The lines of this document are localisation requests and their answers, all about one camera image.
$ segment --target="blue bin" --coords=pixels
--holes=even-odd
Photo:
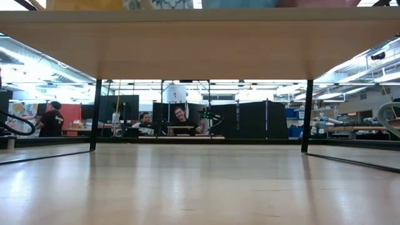
[[[300,137],[301,132],[303,131],[302,127],[291,127],[292,136],[291,137]]]
[[[286,118],[295,118],[294,109],[285,109]]]

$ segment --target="wooden floor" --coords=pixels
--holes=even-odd
[[[0,166],[7,225],[397,225],[399,211],[400,175],[299,146],[102,144]]]
[[[13,150],[0,149],[0,163],[19,159],[53,156],[56,154],[76,153],[89,150],[89,144],[64,144],[51,147],[24,147]]]

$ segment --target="seated person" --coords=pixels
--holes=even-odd
[[[192,129],[171,129],[171,134],[177,135],[177,134],[189,134],[191,136],[194,136],[195,134],[202,134],[204,132],[205,126],[205,120],[201,121],[200,126],[188,119],[186,119],[185,116],[185,111],[181,107],[177,107],[175,109],[175,116],[178,119],[178,122],[174,124],[174,126],[191,126],[193,127]]]
[[[132,128],[137,128],[139,131],[146,135],[153,135],[154,130],[146,127],[140,127],[142,123],[150,123],[150,114],[148,112],[144,112],[139,116],[140,122],[136,123],[132,126]]]

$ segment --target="wooden table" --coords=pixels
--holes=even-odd
[[[0,13],[0,30],[97,79],[314,79],[396,35],[400,13],[397,7],[11,11]]]

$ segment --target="black metal table leg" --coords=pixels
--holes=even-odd
[[[313,106],[313,80],[307,81],[306,91],[306,108],[304,109],[304,126],[302,130],[301,139],[301,152],[306,153],[308,151],[308,140],[310,137],[310,122],[311,122],[311,107]]]
[[[96,150],[96,136],[99,124],[99,111],[100,111],[100,95],[101,95],[101,79],[96,80],[96,93],[94,95],[93,107],[93,121],[92,121],[92,134],[90,138],[90,150]]]

